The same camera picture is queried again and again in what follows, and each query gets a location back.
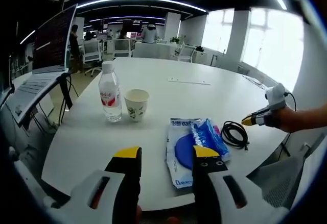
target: laptop screen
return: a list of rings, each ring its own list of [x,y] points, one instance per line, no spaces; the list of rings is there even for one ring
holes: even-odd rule
[[[36,32],[33,71],[65,68],[66,50],[76,5],[45,22]]]

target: white round table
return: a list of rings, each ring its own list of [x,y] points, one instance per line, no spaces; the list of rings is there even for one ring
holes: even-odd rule
[[[142,147],[141,192],[145,211],[194,202],[191,193],[177,191],[166,165],[170,118],[211,118],[219,128],[267,105],[264,90],[242,75],[201,64],[145,58],[117,58],[115,72],[122,96],[130,89],[150,94],[142,122],[130,122],[123,101],[123,120],[111,124],[100,101],[98,75],[76,100],[59,127],[46,157],[42,179],[70,195],[73,187],[96,169],[104,170],[120,149]],[[178,79],[191,83],[169,82]],[[194,84],[197,82],[210,85]],[[229,170],[246,176],[278,147],[286,133],[268,127],[247,127],[249,150],[229,146]]]

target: computer monitor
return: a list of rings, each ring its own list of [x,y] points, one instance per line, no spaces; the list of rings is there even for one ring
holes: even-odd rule
[[[136,39],[137,32],[127,32],[126,37],[130,39]]]
[[[126,32],[131,33],[140,33],[142,29],[142,21],[140,20],[126,20],[123,22],[123,29],[126,30]]]
[[[33,73],[64,71],[66,55],[76,5],[71,6],[36,31]]]

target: bottle label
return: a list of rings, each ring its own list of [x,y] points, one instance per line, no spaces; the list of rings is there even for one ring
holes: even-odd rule
[[[121,93],[118,87],[117,90],[100,91],[100,98],[103,106],[114,108],[121,103]]]

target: paper cup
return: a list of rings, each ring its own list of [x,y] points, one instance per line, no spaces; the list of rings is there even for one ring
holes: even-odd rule
[[[125,94],[127,112],[131,120],[139,122],[147,110],[149,94],[145,90],[130,90]]]

